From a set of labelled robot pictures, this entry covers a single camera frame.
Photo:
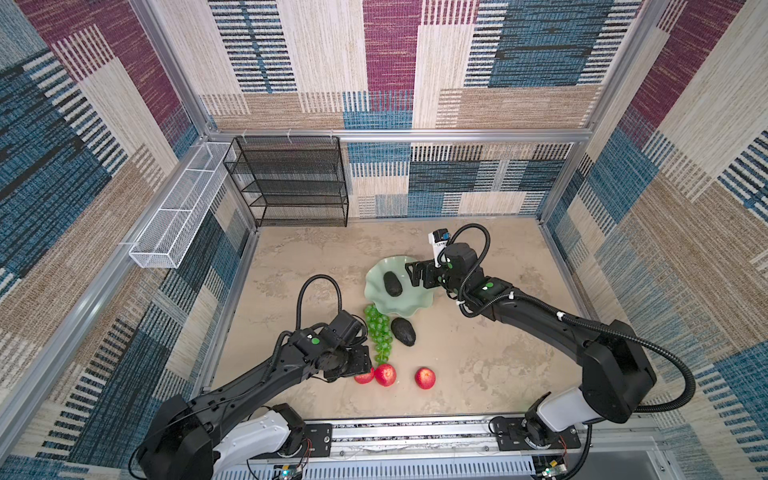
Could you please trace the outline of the green fake grape bunch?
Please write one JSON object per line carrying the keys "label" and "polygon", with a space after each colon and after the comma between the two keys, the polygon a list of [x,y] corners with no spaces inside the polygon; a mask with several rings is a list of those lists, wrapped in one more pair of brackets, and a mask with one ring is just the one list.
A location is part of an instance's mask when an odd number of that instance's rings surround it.
{"label": "green fake grape bunch", "polygon": [[389,361],[394,340],[391,319],[381,313],[374,304],[367,305],[364,314],[368,327],[368,337],[374,345],[374,362],[377,365],[385,364]]}

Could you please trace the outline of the dark avocado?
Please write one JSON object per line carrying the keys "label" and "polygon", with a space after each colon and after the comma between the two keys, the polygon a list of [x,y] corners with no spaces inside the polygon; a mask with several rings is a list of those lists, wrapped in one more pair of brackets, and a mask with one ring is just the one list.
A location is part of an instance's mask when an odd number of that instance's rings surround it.
{"label": "dark avocado", "polygon": [[390,297],[399,297],[403,293],[403,287],[399,276],[392,271],[387,271],[383,275],[384,288]]}
{"label": "dark avocado", "polygon": [[405,318],[397,317],[390,325],[393,336],[402,344],[412,347],[416,342],[416,332],[411,322]]}

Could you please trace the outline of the light green wavy fruit bowl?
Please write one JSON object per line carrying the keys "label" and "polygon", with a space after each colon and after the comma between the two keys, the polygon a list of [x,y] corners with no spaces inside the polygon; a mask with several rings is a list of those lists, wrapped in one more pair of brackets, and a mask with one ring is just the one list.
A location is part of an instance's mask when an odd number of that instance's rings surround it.
{"label": "light green wavy fruit bowl", "polygon": [[411,283],[405,266],[413,262],[412,257],[392,256],[378,261],[368,271],[364,296],[379,313],[411,318],[433,305],[433,291]]}

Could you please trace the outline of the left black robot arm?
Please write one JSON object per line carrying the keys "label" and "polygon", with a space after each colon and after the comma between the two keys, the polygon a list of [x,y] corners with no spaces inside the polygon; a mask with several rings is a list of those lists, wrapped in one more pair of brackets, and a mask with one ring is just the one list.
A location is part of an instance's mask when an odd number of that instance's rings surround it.
{"label": "left black robot arm", "polygon": [[365,321],[343,308],[328,323],[281,332],[270,357],[238,378],[191,400],[166,400],[129,457],[129,474],[212,479],[263,455],[305,466],[314,447],[305,421],[286,403],[268,403],[313,377],[332,383],[369,373],[367,336]]}

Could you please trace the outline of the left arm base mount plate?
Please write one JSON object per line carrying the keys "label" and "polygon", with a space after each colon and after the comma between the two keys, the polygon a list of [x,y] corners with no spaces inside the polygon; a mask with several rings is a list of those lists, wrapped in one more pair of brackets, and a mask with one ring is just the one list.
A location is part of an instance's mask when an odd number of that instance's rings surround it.
{"label": "left arm base mount plate", "polygon": [[289,434],[284,454],[289,458],[327,458],[331,454],[333,425],[306,423]]}

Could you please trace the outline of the aluminium front rail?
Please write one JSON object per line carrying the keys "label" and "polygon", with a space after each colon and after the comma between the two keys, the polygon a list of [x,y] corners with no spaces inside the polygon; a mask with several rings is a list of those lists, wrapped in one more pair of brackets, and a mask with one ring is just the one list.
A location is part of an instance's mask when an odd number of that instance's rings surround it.
{"label": "aluminium front rail", "polygon": [[574,428],[579,450],[500,451],[488,429],[495,416],[323,419],[333,439],[327,458],[266,455],[220,473],[222,479],[679,479],[653,419]]}

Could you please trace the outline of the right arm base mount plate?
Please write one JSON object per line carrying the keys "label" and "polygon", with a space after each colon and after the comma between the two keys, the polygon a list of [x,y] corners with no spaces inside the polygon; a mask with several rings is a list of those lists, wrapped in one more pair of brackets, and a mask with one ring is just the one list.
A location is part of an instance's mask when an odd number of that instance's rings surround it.
{"label": "right arm base mount plate", "polygon": [[525,417],[495,416],[489,421],[488,429],[500,451],[579,450],[582,447],[574,427],[555,432],[540,421]]}

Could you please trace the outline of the white mesh wall basket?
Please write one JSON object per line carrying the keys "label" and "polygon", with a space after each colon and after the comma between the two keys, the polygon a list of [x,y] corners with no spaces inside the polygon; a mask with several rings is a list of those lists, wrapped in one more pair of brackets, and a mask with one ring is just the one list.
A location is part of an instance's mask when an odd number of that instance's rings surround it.
{"label": "white mesh wall basket", "polygon": [[227,173],[229,146],[200,146],[153,213],[129,252],[138,267],[178,268],[219,192]]}

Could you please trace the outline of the red apple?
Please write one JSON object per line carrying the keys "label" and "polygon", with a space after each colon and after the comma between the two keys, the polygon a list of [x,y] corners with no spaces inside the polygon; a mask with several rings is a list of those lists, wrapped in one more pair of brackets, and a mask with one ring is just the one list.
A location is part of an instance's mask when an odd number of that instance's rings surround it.
{"label": "red apple", "polygon": [[384,387],[393,386],[397,380],[396,369],[391,364],[381,364],[374,371],[377,383]]}
{"label": "red apple", "polygon": [[375,379],[375,369],[371,368],[368,373],[363,373],[354,376],[354,381],[358,384],[364,385],[372,382]]}
{"label": "red apple", "polygon": [[415,373],[414,380],[419,388],[429,390],[436,384],[436,374],[432,369],[422,367]]}

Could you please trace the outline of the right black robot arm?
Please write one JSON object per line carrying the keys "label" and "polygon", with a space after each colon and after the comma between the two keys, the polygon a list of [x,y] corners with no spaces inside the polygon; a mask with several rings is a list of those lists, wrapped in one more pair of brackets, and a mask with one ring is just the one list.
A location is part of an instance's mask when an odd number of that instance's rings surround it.
{"label": "right black robot arm", "polygon": [[[693,399],[696,380],[691,369],[668,349],[638,337],[627,323],[579,317],[486,275],[482,262],[490,250],[490,233],[481,224],[463,225],[458,231],[470,229],[483,234],[482,251],[439,229],[428,236],[432,259],[409,262],[405,270],[415,287],[443,288],[464,317],[482,316],[518,328],[568,355],[580,367],[578,386],[547,393],[526,412],[521,429],[532,448],[549,447],[577,423],[621,424],[635,413],[674,411]],[[682,392],[660,404],[644,401],[657,383],[649,352],[671,363],[684,380]]]}

